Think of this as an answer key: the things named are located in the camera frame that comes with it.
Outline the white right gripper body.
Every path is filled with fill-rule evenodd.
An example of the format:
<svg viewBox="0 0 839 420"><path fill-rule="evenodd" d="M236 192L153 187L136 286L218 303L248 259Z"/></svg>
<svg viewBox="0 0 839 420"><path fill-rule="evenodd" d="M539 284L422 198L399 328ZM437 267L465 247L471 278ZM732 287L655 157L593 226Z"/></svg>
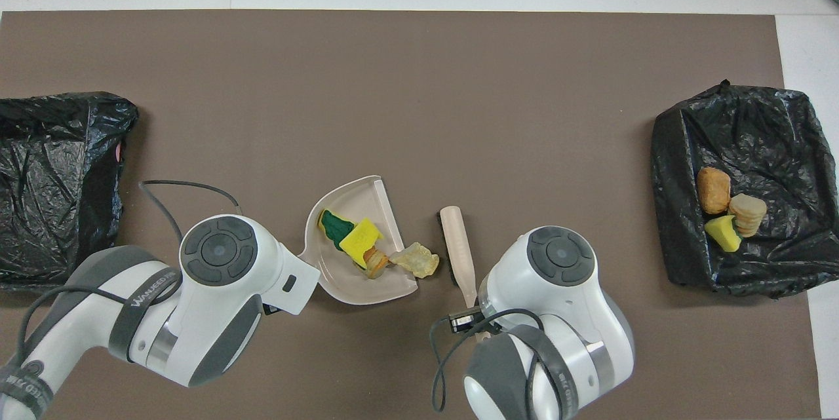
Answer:
<svg viewBox="0 0 839 420"><path fill-rule="evenodd" d="M489 322L485 324L486 315L480 307L470 307L456 313L449 314L449 331L452 334L466 334L476 326L480 326L480 330L474 333L476 337L490 337L494 333L494 327Z"/></svg>

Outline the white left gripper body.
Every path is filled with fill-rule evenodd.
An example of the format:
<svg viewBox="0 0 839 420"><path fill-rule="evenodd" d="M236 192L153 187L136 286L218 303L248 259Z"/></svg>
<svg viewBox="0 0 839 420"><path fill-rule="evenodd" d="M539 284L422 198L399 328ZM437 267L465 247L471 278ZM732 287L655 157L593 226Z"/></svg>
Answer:
<svg viewBox="0 0 839 420"><path fill-rule="evenodd" d="M321 272L295 256L283 244L276 244L275 268L269 285L261 292L264 315L286 312L299 315L317 288Z"/></svg>

